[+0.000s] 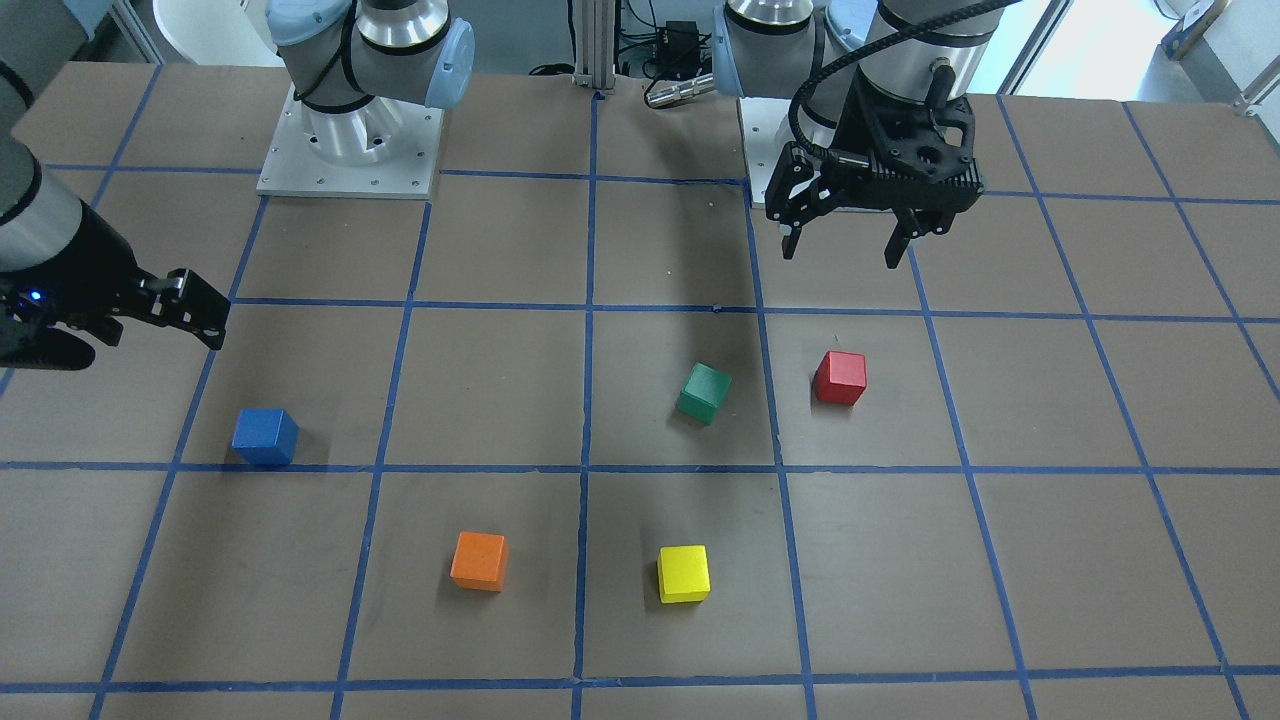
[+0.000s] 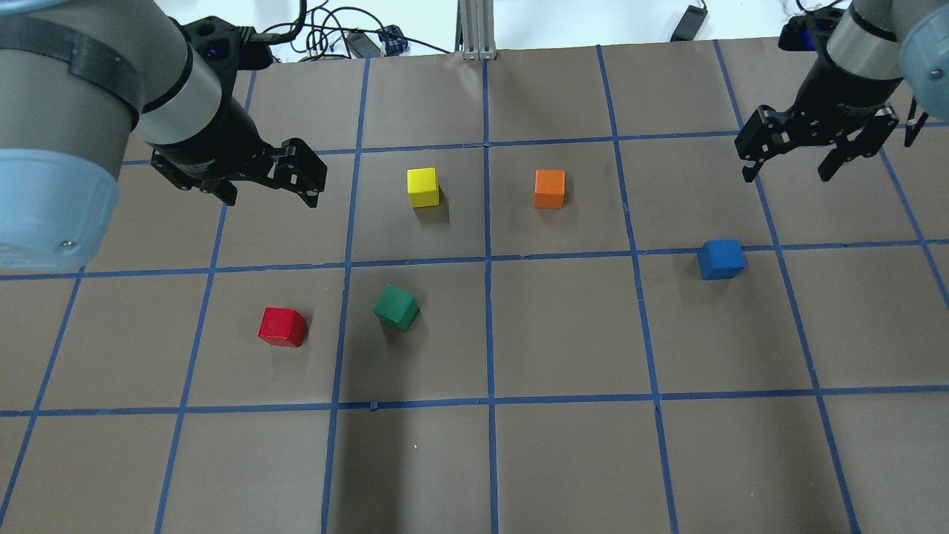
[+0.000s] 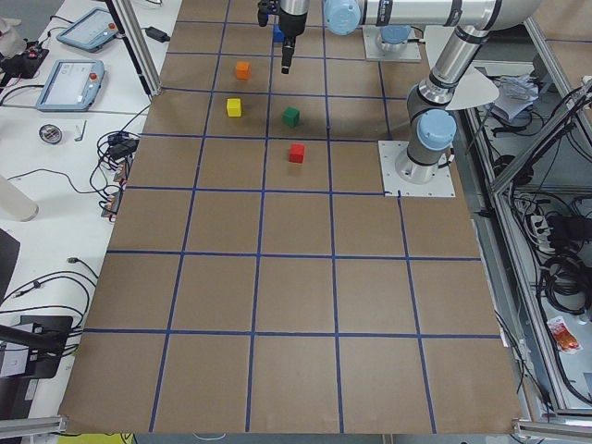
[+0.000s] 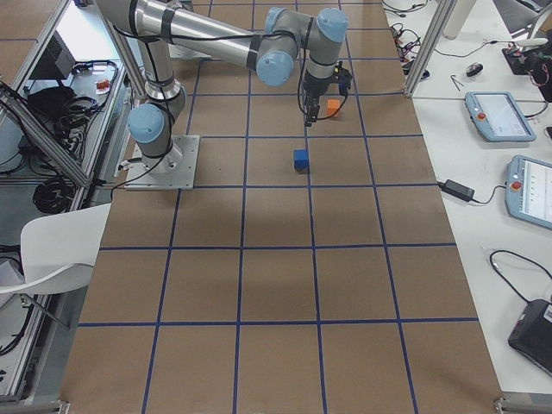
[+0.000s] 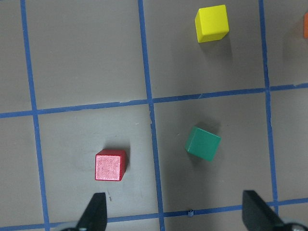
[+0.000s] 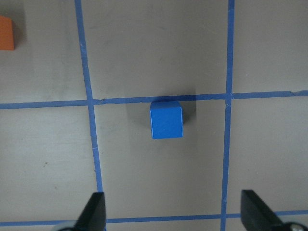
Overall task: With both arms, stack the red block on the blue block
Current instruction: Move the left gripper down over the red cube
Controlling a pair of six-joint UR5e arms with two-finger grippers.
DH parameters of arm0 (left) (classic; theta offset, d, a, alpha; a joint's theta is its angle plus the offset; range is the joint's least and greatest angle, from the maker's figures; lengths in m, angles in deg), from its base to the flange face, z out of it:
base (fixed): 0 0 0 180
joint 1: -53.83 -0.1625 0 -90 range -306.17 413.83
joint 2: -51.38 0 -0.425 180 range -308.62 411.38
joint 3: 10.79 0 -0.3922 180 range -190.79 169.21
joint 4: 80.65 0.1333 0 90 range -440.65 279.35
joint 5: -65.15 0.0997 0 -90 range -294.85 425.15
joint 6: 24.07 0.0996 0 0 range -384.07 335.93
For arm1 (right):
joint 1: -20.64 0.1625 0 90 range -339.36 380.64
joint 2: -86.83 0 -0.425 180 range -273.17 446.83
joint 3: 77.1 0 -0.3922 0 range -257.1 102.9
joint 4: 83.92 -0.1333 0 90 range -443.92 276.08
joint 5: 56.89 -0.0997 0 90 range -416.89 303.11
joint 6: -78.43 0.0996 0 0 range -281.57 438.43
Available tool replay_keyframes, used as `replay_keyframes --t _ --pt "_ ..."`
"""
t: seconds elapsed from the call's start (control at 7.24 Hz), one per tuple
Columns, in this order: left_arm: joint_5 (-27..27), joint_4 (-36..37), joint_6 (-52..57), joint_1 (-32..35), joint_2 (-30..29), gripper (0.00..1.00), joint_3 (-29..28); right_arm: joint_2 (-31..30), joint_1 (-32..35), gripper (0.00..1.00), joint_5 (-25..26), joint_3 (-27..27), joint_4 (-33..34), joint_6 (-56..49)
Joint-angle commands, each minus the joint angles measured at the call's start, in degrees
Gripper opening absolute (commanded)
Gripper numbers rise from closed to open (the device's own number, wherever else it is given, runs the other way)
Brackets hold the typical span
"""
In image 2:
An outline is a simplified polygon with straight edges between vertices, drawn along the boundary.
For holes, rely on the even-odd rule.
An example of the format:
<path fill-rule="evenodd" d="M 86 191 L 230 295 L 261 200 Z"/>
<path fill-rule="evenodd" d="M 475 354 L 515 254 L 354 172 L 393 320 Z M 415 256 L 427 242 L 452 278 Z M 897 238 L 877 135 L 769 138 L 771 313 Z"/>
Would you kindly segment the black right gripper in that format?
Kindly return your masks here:
<path fill-rule="evenodd" d="M 830 182 L 858 156 L 877 155 L 899 124 L 889 99 L 901 82 L 857 76 L 818 57 L 786 111 L 758 106 L 740 128 L 735 149 L 744 165 L 742 178 L 755 182 L 764 162 L 801 146 L 834 143 L 818 165 L 821 182 Z"/>

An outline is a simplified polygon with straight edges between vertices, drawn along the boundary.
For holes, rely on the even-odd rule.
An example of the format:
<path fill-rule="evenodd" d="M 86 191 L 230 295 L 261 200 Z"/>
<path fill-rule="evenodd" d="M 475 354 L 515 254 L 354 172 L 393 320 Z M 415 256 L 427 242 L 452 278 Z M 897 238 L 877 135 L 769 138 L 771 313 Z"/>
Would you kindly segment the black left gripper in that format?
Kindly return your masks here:
<path fill-rule="evenodd" d="M 318 206 L 325 191 L 328 166 L 299 138 L 275 148 L 259 135 L 250 115 L 234 97 L 228 97 L 209 124 L 185 141 L 152 143 L 151 166 L 176 188 L 197 187 L 228 207 L 235 206 L 238 190 L 233 180 L 250 180 L 272 189 L 295 193 L 308 208 Z M 276 163 L 276 176 L 271 175 Z"/>

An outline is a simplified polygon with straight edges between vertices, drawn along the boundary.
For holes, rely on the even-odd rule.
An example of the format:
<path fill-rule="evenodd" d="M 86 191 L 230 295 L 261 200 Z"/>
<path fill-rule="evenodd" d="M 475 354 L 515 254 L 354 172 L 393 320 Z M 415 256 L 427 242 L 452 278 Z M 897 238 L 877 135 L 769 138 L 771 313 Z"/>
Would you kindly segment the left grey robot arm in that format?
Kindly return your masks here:
<path fill-rule="evenodd" d="M 216 16 L 180 24 L 153 1 L 4 1 L 2 268 L 90 263 L 133 135 L 179 190 L 233 206 L 235 182 L 253 182 L 315 207 L 325 163 L 302 139 L 265 142 L 234 97 L 238 72 L 289 39 Z"/>

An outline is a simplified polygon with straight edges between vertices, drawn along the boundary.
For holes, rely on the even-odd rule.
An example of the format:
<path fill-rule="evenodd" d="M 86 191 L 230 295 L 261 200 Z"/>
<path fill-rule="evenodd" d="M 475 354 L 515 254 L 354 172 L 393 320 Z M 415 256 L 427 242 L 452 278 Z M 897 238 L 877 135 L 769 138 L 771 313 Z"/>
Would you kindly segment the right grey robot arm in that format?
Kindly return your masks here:
<path fill-rule="evenodd" d="M 790 17 L 781 50 L 814 52 L 816 61 L 785 111 L 760 105 L 735 139 L 746 182 L 765 162 L 797 148 L 830 148 L 818 166 L 823 182 L 847 163 L 875 156 L 897 128 L 889 100 L 904 82 L 911 145 L 930 117 L 948 113 L 948 7 L 945 1 L 853 1 Z"/>

